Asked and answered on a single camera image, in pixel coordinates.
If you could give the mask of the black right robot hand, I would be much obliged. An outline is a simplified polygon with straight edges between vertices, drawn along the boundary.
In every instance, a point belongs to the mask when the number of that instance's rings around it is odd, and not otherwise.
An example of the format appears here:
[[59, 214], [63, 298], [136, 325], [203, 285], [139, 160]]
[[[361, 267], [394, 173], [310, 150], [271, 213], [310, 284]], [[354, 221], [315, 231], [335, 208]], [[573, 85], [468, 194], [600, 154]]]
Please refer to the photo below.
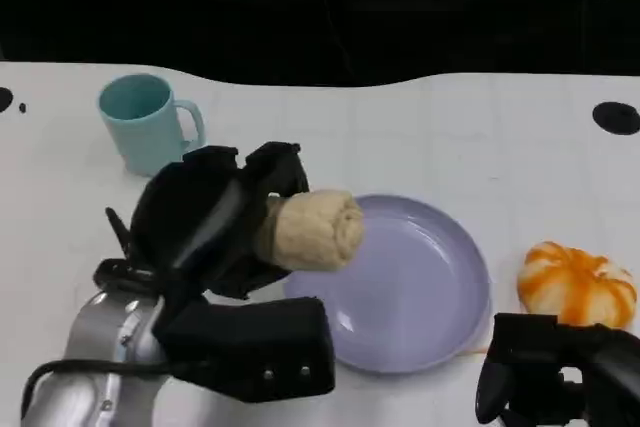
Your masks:
[[639, 423], [639, 339], [602, 324], [498, 313], [476, 390], [477, 421], [504, 426]]

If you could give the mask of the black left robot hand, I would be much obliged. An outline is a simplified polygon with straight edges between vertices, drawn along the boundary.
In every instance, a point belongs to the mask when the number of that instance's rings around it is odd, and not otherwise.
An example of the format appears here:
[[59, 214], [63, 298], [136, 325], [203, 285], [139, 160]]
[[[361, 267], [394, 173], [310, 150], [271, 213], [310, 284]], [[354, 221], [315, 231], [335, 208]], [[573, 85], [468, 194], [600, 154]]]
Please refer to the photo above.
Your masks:
[[234, 147], [206, 146], [164, 167], [146, 185], [130, 224], [133, 265], [149, 269], [165, 298], [245, 299], [288, 271], [259, 251], [268, 199], [309, 189], [296, 143], [271, 141], [243, 164]]

